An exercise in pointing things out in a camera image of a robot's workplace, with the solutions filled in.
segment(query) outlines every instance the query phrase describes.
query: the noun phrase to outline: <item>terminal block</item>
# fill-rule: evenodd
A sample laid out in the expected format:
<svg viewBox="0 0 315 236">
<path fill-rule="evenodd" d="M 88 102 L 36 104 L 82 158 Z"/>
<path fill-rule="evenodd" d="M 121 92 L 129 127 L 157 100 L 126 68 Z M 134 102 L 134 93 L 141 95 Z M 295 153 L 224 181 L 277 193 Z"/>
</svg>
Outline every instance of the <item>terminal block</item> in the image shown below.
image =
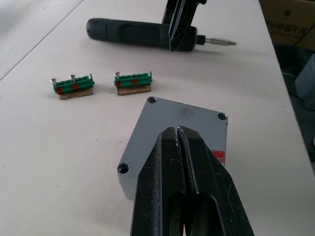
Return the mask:
<svg viewBox="0 0 315 236">
<path fill-rule="evenodd" d="M 141 92 L 150 92 L 152 72 L 134 75 L 120 75 L 115 73 L 114 84 L 117 87 L 118 95 L 128 95 Z"/>
<path fill-rule="evenodd" d="M 70 76 L 70 80 L 56 82 L 52 79 L 51 82 L 54 86 L 54 91 L 60 96 L 60 99 L 67 99 L 72 97 L 82 97 L 92 95 L 95 82 L 93 81 L 92 74 L 76 78 L 75 75 Z"/>
</svg>

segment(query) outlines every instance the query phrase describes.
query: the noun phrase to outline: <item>screw hole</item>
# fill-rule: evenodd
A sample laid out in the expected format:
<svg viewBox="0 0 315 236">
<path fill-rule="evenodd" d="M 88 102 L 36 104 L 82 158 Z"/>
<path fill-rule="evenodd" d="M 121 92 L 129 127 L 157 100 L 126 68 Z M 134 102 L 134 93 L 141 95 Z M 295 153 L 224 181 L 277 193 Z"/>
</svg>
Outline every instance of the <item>screw hole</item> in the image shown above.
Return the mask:
<svg viewBox="0 0 315 236">
<path fill-rule="evenodd" d="M 218 114 L 218 117 L 219 117 L 219 119 L 225 120 L 225 119 L 227 119 L 227 114 L 225 114 L 225 113 L 219 113 L 219 114 Z"/>
<path fill-rule="evenodd" d="M 118 165 L 117 171 L 120 174 L 126 174 L 129 171 L 129 166 L 126 163 L 121 163 Z"/>
<path fill-rule="evenodd" d="M 148 97 L 148 102 L 155 103 L 157 99 L 155 97 Z"/>
</svg>

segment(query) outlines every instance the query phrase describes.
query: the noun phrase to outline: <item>white table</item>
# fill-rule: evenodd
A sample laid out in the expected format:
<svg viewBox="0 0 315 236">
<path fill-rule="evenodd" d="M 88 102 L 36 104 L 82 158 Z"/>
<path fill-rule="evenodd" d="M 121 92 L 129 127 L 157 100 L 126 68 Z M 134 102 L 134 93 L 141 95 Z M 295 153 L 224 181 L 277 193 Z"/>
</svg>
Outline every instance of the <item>white table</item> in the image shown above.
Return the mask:
<svg viewBox="0 0 315 236">
<path fill-rule="evenodd" d="M 314 174 L 258 1 L 197 9 L 200 33 L 236 47 L 170 53 L 86 34 L 92 17 L 161 22 L 165 5 L 85 0 L 1 80 L 0 235 L 129 235 L 116 166 L 150 95 L 229 115 L 226 169 L 256 236 L 314 234 Z M 115 71 L 152 71 L 152 92 L 117 96 Z M 94 95 L 59 100 L 49 80 L 71 73 L 92 73 Z"/>
<path fill-rule="evenodd" d="M 1 0 L 0 80 L 82 0 Z"/>
</svg>

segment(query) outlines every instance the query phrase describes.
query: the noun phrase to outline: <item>black screwdriver handle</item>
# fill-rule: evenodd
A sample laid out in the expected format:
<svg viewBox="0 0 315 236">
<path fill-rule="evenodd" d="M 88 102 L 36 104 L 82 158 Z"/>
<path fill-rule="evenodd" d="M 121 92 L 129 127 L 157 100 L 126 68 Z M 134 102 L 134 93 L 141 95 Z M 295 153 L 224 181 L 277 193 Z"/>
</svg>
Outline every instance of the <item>black screwdriver handle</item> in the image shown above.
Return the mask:
<svg viewBox="0 0 315 236">
<path fill-rule="evenodd" d="M 169 24 L 92 18 L 87 22 L 90 38 L 169 49 Z"/>
</svg>

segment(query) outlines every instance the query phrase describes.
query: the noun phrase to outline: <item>cork base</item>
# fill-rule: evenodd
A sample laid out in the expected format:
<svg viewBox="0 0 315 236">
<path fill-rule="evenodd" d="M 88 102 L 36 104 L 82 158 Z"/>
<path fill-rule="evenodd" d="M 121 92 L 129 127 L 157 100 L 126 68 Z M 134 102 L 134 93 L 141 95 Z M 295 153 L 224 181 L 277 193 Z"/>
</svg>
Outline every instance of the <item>cork base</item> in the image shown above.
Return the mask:
<svg viewBox="0 0 315 236">
<path fill-rule="evenodd" d="M 86 88 L 74 92 L 68 92 L 68 93 L 63 93 L 59 94 L 59 99 L 70 99 L 70 98 L 75 98 L 75 97 L 84 97 L 84 96 L 89 96 L 93 95 L 93 89 L 92 88 Z"/>
<path fill-rule="evenodd" d="M 118 88 L 117 89 L 117 94 L 119 96 L 142 93 L 142 92 L 151 92 L 151 85 L 136 86 L 136 87 L 129 87 L 129 88 Z"/>
</svg>

